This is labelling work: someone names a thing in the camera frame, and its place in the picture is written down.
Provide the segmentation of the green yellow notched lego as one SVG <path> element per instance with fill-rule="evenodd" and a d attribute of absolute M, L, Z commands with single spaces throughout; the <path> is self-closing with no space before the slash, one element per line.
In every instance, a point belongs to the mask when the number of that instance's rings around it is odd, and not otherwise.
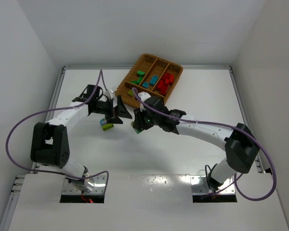
<path fill-rule="evenodd" d="M 136 132 L 136 134 L 140 134 L 144 130 L 142 124 L 137 121 L 132 121 L 131 126 L 133 130 Z"/>

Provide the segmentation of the cyan lime lego stack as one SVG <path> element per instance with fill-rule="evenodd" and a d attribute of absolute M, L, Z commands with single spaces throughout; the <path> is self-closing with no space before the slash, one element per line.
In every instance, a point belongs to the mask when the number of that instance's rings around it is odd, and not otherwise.
<path fill-rule="evenodd" d="M 100 125 L 103 131 L 107 131 L 109 129 L 112 129 L 114 127 L 114 124 L 107 123 L 107 120 L 105 118 L 100 120 Z"/>

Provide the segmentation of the lime piece of split lego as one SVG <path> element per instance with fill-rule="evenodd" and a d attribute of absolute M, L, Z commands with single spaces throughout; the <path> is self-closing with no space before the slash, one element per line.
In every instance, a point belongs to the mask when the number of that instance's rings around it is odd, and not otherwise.
<path fill-rule="evenodd" d="M 133 96 L 134 96 L 133 91 L 132 91 L 132 90 L 129 90 L 129 91 L 128 91 L 128 95 L 129 95 L 130 97 L 133 97 Z"/>

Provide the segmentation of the dark green split lego piece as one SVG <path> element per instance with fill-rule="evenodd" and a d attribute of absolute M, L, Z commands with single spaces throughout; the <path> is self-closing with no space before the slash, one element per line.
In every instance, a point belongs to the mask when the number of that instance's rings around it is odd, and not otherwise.
<path fill-rule="evenodd" d="M 140 81 L 131 81 L 132 84 L 139 85 Z"/>

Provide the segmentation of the small cyan lego cube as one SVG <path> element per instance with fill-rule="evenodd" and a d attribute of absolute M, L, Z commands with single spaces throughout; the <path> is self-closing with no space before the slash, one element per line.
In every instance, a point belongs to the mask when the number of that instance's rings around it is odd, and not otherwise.
<path fill-rule="evenodd" d="M 149 83 L 144 82 L 144 83 L 142 84 L 142 87 L 144 87 L 144 88 L 148 88 L 148 87 L 149 87 Z"/>

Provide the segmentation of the dark green lego brick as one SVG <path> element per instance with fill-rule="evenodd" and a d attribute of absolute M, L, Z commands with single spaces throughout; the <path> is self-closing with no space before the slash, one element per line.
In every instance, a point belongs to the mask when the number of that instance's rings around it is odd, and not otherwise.
<path fill-rule="evenodd" d="M 139 85 L 142 80 L 143 80 L 144 76 L 139 76 L 138 79 L 136 80 L 136 85 Z"/>

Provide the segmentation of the long cyan lego brick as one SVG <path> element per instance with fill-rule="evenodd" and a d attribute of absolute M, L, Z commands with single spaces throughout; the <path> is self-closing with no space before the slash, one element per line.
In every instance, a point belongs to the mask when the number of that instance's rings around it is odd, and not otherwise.
<path fill-rule="evenodd" d="M 149 84 L 150 84 L 151 86 L 154 86 L 154 85 L 157 83 L 157 81 L 158 81 L 158 76 L 152 76 Z"/>

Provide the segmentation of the red top lego stack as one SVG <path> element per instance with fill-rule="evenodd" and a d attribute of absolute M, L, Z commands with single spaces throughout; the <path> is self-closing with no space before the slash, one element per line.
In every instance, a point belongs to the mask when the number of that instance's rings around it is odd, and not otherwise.
<path fill-rule="evenodd" d="M 168 86 L 164 85 L 160 88 L 159 93 L 163 96 L 166 96 L 167 91 L 168 91 Z"/>

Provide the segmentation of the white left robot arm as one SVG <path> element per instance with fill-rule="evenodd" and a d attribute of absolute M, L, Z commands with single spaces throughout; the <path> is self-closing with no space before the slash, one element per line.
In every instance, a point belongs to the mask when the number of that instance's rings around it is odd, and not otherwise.
<path fill-rule="evenodd" d="M 104 115 L 105 125 L 122 124 L 123 118 L 132 118 L 121 96 L 108 91 L 106 101 L 102 101 L 101 90 L 99 86 L 88 85 L 66 110 L 45 123 L 38 122 L 33 129 L 31 160 L 58 170 L 69 183 L 83 191 L 92 189 L 93 181 L 88 178 L 88 169 L 70 156 L 69 132 L 90 114 Z"/>

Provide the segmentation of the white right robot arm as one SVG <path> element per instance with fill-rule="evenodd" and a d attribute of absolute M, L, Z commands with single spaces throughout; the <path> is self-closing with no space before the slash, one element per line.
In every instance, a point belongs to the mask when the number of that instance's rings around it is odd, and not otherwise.
<path fill-rule="evenodd" d="M 140 102 L 140 108 L 134 110 L 135 120 L 132 124 L 137 132 L 158 126 L 165 132 L 194 137 L 225 151 L 225 159 L 215 164 L 204 178 L 204 190 L 217 191 L 236 173 L 249 173 L 259 147 L 253 141 L 254 136 L 246 125 L 239 123 L 236 127 L 228 128 L 203 124 L 184 111 L 169 110 L 161 99 L 149 93 L 138 93 L 137 90 L 133 92 Z"/>

